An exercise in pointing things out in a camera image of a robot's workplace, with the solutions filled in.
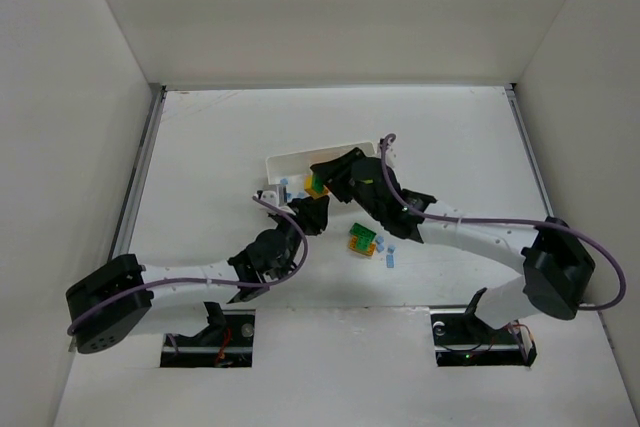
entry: white table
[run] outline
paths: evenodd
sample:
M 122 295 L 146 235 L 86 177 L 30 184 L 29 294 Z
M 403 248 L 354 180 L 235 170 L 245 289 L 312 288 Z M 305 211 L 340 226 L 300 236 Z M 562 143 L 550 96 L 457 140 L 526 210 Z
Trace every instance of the white table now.
M 545 216 L 502 88 L 170 93 L 130 250 L 154 265 L 235 255 L 273 225 L 250 201 L 266 157 L 391 131 L 403 186 L 471 212 Z M 382 232 L 332 202 L 300 274 L 239 305 L 257 307 L 251 369 L 158 369 L 162 335 L 130 337 L 76 356 L 56 427 L 637 425 L 595 313 L 528 318 L 532 370 L 438 368 L 417 306 L 466 303 L 514 274 L 395 240 L 387 269 L 383 254 L 347 250 L 356 221 Z

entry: red wire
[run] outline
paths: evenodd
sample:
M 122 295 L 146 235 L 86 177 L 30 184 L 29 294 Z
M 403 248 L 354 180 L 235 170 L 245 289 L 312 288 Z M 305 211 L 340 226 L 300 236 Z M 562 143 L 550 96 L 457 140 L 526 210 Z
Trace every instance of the red wire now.
M 229 345 L 229 342 L 231 342 L 231 329 L 227 327 L 227 330 L 224 331 L 224 340 L 222 341 L 216 360 L 213 362 L 214 366 L 217 366 L 220 360 L 224 357 L 224 349 Z

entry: yellow block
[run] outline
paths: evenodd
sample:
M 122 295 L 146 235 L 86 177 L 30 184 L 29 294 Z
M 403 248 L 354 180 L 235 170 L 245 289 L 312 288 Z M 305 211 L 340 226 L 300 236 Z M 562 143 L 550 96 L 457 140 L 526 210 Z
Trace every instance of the yellow block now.
M 351 240 L 349 241 L 349 249 L 357 252 L 358 254 L 366 255 L 367 257 L 373 256 L 373 253 L 376 251 L 376 244 L 371 243 L 367 251 L 356 249 L 356 244 L 358 243 L 358 237 L 355 235 L 351 236 Z
M 313 189 L 313 176 L 308 176 L 304 181 L 304 191 L 309 194 L 313 199 L 319 199 L 320 197 L 324 197 L 329 194 L 329 189 L 327 189 L 324 185 L 322 186 L 322 193 L 318 193 Z

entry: white wall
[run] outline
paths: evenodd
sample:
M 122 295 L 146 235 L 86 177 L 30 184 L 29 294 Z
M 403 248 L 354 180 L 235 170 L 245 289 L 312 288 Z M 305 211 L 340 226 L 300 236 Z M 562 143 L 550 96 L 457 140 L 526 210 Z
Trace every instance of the white wall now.
M 629 293 L 605 313 L 640 409 L 640 0 L 567 0 L 518 84 L 556 213 L 611 248 Z M 593 299 L 616 292 L 600 262 Z
M 108 0 L 150 81 L 515 81 L 564 0 Z
M 150 92 L 104 0 L 0 0 L 0 424 L 50 425 Z

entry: screw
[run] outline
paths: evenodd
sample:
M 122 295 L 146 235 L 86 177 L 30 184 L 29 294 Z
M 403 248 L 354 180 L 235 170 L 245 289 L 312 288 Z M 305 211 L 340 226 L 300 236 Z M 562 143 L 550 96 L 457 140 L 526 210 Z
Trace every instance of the screw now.
M 442 337 L 446 333 L 444 327 L 444 322 L 441 320 L 433 323 L 433 333 L 436 334 L 436 337 Z
M 242 334 L 243 337 L 247 339 L 249 337 L 253 337 L 253 325 L 244 324 L 242 327 L 240 327 L 240 333 Z

